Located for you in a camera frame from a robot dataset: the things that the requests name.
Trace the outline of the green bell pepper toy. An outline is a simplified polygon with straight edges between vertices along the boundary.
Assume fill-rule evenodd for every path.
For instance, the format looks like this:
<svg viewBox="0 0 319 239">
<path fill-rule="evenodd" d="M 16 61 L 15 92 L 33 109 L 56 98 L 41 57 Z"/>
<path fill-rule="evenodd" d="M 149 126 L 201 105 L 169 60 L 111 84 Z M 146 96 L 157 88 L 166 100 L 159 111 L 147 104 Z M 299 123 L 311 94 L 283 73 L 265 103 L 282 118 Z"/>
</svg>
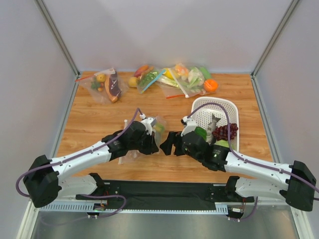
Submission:
<svg viewBox="0 0 319 239">
<path fill-rule="evenodd" d="M 204 139 L 204 141 L 206 141 L 206 139 L 207 139 L 207 132 L 206 132 L 205 129 L 203 129 L 202 127 L 197 126 L 197 127 L 195 128 L 195 133 L 198 134 L 199 136 L 201 136 L 201 137 Z"/>
</svg>

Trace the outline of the polka dot zip bag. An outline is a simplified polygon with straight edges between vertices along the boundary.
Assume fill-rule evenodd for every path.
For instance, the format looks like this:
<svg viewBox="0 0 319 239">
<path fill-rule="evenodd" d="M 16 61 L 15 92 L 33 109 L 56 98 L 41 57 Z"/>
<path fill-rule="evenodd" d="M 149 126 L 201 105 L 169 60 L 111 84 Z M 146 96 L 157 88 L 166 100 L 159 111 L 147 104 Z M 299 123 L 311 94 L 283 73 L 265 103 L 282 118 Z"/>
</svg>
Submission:
<svg viewBox="0 0 319 239">
<path fill-rule="evenodd" d="M 145 155 L 159 154 L 160 144 L 166 130 L 165 120 L 157 115 L 142 119 L 141 122 L 146 123 L 146 133 L 138 141 L 134 141 L 134 146 L 138 149 L 129 150 L 125 156 L 119 158 L 118 164 L 126 164 L 143 158 Z"/>
</svg>

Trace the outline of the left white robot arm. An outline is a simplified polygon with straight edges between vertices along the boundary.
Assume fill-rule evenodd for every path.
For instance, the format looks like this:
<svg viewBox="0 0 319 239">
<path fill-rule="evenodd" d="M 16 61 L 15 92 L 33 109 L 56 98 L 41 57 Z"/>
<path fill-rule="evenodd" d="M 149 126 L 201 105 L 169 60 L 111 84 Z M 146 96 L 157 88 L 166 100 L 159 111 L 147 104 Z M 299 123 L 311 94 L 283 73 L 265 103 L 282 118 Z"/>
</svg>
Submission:
<svg viewBox="0 0 319 239">
<path fill-rule="evenodd" d="M 145 155 L 158 152 L 156 122 L 155 118 L 133 121 L 124 130 L 75 153 L 52 159 L 45 155 L 37 157 L 23 177 L 33 205 L 41 208 L 52 203 L 66 189 L 63 182 L 86 168 L 124 157 L 132 150 Z"/>
</svg>

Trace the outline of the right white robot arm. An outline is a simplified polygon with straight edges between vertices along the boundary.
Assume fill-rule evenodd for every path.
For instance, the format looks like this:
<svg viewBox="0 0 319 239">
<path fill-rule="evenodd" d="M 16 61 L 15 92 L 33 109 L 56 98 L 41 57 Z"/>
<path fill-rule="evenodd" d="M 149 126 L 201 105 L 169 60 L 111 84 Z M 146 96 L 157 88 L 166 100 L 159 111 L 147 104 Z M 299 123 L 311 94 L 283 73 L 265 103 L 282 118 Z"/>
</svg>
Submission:
<svg viewBox="0 0 319 239">
<path fill-rule="evenodd" d="M 274 198 L 302 211 L 313 209 L 317 180 L 303 162 L 281 164 L 249 157 L 228 147 L 210 145 L 193 131 L 185 135 L 171 131 L 160 148 L 165 155 L 188 155 L 212 171 L 253 177 L 232 184 L 234 193 L 241 197 Z"/>
</svg>

